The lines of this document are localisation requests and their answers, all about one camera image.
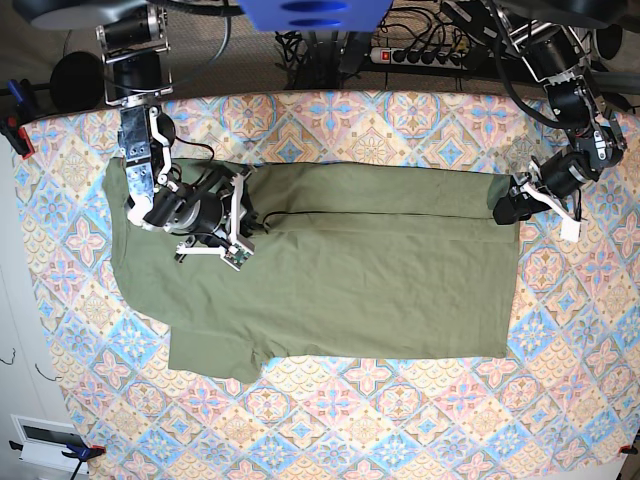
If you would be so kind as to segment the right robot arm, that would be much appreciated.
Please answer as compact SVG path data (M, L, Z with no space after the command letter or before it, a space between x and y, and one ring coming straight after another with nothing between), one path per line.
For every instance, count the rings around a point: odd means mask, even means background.
M118 143L124 157L126 217L145 230L212 234L225 219L225 205L211 189L226 175L212 171L186 182L171 158L177 139L173 121L158 103L173 91L162 66L170 45L166 10L136 6L118 21L96 28L102 49L105 97L120 113Z

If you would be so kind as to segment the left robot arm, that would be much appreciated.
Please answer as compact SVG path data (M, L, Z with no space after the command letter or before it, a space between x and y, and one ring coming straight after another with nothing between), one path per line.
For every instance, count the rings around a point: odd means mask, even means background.
M512 101L539 124L563 131L568 144L544 162L532 160L514 174L491 202L499 225L526 221L556 210L572 221L582 219L581 189L623 158L627 142L596 84L576 29L612 25L626 12L616 1L490 1L497 34L493 53L499 77ZM504 56L523 61L546 92L553 113L547 117L516 93Z

